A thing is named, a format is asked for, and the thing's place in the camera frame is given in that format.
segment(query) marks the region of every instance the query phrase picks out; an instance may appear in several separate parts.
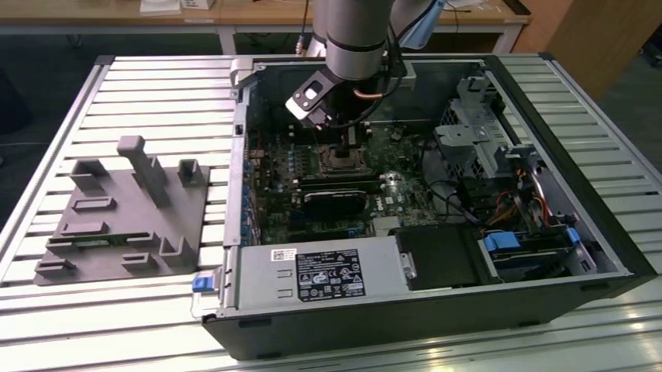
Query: blue latch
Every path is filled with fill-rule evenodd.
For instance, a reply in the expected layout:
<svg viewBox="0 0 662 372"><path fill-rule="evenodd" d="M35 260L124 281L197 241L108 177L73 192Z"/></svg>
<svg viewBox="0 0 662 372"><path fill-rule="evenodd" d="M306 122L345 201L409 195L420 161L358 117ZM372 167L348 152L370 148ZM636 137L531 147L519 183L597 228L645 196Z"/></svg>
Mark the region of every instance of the blue latch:
<svg viewBox="0 0 662 372"><path fill-rule="evenodd" d="M581 241L581 238L579 237L579 233L576 232L573 227L568 227L565 230L567 237L569 238L569 241L572 242L572 245L575 246L579 244Z"/></svg>
<svg viewBox="0 0 662 372"><path fill-rule="evenodd" d="M193 293L213 292L213 277L197 277L193 279Z"/></svg>
<svg viewBox="0 0 662 372"><path fill-rule="evenodd" d="M492 232L483 238L483 243L488 252L512 250L521 247L513 232Z"/></svg>

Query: warning label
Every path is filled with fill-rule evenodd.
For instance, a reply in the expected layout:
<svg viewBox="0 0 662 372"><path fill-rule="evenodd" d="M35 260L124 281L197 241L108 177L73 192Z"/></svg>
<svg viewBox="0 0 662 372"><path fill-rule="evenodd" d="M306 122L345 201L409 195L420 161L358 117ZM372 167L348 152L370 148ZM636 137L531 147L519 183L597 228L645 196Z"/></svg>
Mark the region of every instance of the warning label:
<svg viewBox="0 0 662 372"><path fill-rule="evenodd" d="M302 302L365 296L356 250L297 254L296 278Z"/></svg>

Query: floor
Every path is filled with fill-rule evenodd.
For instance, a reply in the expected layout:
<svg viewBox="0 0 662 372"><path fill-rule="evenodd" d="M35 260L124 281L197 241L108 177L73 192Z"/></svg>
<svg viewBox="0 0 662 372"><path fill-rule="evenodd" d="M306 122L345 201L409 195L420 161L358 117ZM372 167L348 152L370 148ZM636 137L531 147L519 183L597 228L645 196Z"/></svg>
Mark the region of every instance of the floor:
<svg viewBox="0 0 662 372"><path fill-rule="evenodd" d="M292 53L296 37L238 36L238 53ZM85 36L73 49L64 36L0 36L0 68L11 80L33 114L22 130L0 136L0 228L47 143L57 131L94 59L102 54L218 54L210 35ZM607 115L662 170L662 68L636 58L600 102Z"/></svg>

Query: wooden desk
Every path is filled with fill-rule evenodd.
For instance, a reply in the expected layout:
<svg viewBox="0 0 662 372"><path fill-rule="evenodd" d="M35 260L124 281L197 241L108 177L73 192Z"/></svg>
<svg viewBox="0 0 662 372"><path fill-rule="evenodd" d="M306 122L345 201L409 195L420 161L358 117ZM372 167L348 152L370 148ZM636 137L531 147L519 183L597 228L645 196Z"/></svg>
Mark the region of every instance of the wooden desk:
<svg viewBox="0 0 662 372"><path fill-rule="evenodd" d="M515 52L549 52L599 100L662 21L660 0L521 0L533 21Z"/></svg>
<svg viewBox="0 0 662 372"><path fill-rule="evenodd" d="M234 33L297 33L305 0L222 0L218 18L218 36L222 52L236 54ZM435 33L497 33L495 53L507 53L517 40L521 26L531 17L516 15L501 0L488 0L483 6L461 8L471 12L443 12ZM305 24L310 29L312 9Z"/></svg>
<svg viewBox="0 0 662 372"><path fill-rule="evenodd" d="M140 17L140 0L0 0L0 34L216 33L222 53L236 54L236 33L297 33L302 5L304 0L216 0L210 10ZM501 0L464 10L471 12L444 12L433 31L499 34L493 52L507 53L531 17L515 15ZM305 21L309 30L312 9Z"/></svg>
<svg viewBox="0 0 662 372"><path fill-rule="evenodd" d="M0 0L0 35L217 33L220 5L140 17L140 0Z"/></svg>

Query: aluminum extrusion table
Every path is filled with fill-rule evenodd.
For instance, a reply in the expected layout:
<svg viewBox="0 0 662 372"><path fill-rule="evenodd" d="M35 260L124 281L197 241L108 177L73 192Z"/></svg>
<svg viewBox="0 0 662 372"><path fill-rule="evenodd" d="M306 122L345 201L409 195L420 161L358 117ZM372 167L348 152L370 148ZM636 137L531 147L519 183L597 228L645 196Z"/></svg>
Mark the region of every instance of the aluminum extrusion table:
<svg viewBox="0 0 662 372"><path fill-rule="evenodd" d="M662 180L563 69L536 55L500 57L521 90L657 271ZM662 363L662 279L599 300L549 324L338 350L272 361L234 361L190 315L193 275L31 285L34 265L73 183L76 159L114 154L141 135L169 167L212 167L200 267L222 262L233 100L232 57L101 58L0 234L0 369L193 370L621 370ZM507 115L516 134L517 120Z"/></svg>

